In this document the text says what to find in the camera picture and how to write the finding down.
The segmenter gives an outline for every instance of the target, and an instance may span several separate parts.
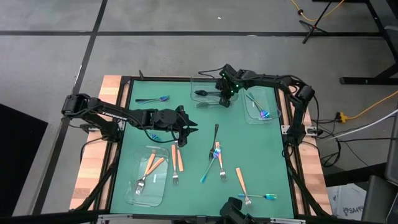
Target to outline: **clear plastic container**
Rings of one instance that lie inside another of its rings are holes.
[[[140,195],[136,194],[137,180],[144,176],[150,155],[155,153],[155,164],[160,158],[165,160],[145,179],[145,186]],[[132,172],[124,196],[126,203],[138,206],[156,207],[162,203],[169,166],[169,151],[155,146],[142,146],[135,150],[132,160]]]
[[[270,109],[268,102],[272,100],[270,97],[274,96],[267,92],[267,89],[262,86],[254,86],[248,90],[240,91],[243,99],[244,117],[248,124],[266,124],[272,119],[280,117],[280,111],[277,108]],[[259,105],[255,104],[248,95],[254,98]],[[261,116],[260,111],[265,111],[268,116]]]
[[[196,91],[206,91],[206,96],[196,94]],[[216,89],[216,80],[214,79],[197,79],[191,78],[191,99],[198,102],[197,108],[219,108],[223,107],[219,104],[221,92]],[[235,94],[229,99],[231,104],[238,99],[238,94]]]

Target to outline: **green table surface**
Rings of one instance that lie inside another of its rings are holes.
[[[274,89],[266,88],[274,96]],[[173,166],[170,161],[162,203],[157,207],[142,207],[126,203],[124,195],[132,175],[131,161],[134,150],[144,146],[160,146],[171,150],[171,143],[158,144],[149,140],[143,131],[126,125],[121,157],[111,204],[111,213],[141,215],[206,215],[217,217],[228,197],[242,192],[235,168],[240,167],[248,194],[277,194],[269,201],[252,198],[252,209],[243,206],[243,213],[253,217],[293,218],[286,163],[281,155],[282,136],[278,119],[268,124],[247,124],[241,96],[229,108],[195,108],[190,97],[190,82],[134,81],[130,109],[175,109],[184,105],[190,120],[198,124],[188,144],[181,148],[184,171],[178,173],[179,185],[172,182]],[[135,99],[157,98],[170,95],[169,101],[138,105]],[[269,101],[271,110],[276,100]],[[227,181],[220,179],[220,166],[215,161],[205,183],[200,179],[208,167],[208,154],[213,142],[215,124],[220,125],[217,141],[222,145],[223,165]],[[157,132],[163,141],[172,139],[170,133]]]

